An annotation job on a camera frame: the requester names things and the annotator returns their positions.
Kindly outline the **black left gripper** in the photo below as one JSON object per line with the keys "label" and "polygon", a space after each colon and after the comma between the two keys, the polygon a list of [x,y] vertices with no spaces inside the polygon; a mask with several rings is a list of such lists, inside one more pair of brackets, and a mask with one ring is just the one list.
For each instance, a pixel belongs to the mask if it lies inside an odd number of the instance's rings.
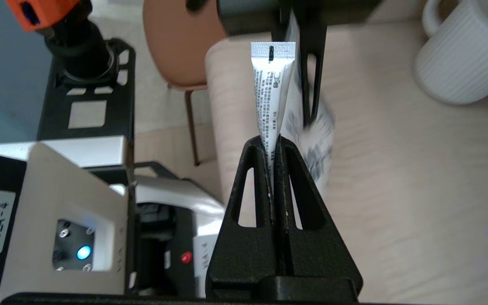
{"label": "black left gripper", "polygon": [[[317,118],[328,25],[363,23],[380,6],[379,0],[219,0],[217,12],[229,36],[284,31],[294,16],[302,31],[303,126]],[[315,58],[313,89],[308,56]]]}

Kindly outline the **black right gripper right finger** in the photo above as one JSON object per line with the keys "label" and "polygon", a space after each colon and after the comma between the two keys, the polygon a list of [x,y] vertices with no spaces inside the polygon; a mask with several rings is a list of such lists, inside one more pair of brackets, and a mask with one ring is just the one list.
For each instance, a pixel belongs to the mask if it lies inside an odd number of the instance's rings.
{"label": "black right gripper right finger", "polygon": [[283,274],[331,282],[327,291],[361,292],[361,274],[296,145],[276,145],[276,220]]}

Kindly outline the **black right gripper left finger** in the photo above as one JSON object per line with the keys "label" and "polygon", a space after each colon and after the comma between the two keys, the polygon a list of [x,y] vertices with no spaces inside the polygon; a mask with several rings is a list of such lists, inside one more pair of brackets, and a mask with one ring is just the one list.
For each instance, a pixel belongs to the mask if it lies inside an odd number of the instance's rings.
{"label": "black right gripper left finger", "polygon": [[[256,227],[238,221],[249,170]],[[246,141],[206,275],[207,297],[276,297],[275,208],[263,141]]]}

